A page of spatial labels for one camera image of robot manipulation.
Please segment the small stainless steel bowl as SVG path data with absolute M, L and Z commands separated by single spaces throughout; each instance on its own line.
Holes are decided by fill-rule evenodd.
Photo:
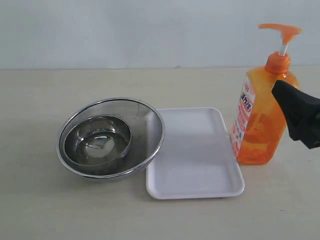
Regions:
M 122 160 L 132 145 L 131 128 L 112 115 L 90 117 L 70 130 L 63 140 L 63 152 L 84 168 L 102 168 Z

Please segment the white foam tray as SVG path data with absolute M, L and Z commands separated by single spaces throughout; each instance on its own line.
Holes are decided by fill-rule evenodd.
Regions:
M 165 137 L 146 168 L 157 200 L 237 197 L 245 189 L 223 115 L 213 107 L 159 109 Z

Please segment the orange pump soap bottle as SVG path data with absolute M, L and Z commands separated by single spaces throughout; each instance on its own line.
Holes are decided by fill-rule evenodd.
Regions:
M 291 57 L 287 53 L 290 41 L 301 28 L 279 23 L 259 24 L 259 29 L 281 33 L 281 47 L 269 55 L 264 66 L 250 69 L 243 82 L 230 141 L 238 163 L 264 165 L 272 159 L 287 126 L 285 116 L 272 95 L 277 80 L 299 88 L 296 76 L 290 72 Z

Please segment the steel mesh colander bowl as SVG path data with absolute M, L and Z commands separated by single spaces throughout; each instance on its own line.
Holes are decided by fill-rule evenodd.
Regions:
M 118 117 L 129 125 L 132 134 L 128 154 L 103 167 L 85 168 L 76 165 L 64 153 L 63 140 L 77 124 L 101 115 Z M 159 152 L 165 138 L 165 123 L 151 105 L 132 98 L 115 97 L 91 103 L 75 112 L 63 125 L 56 143 L 60 162 L 72 173 L 93 181 L 106 182 L 127 178 L 143 171 Z

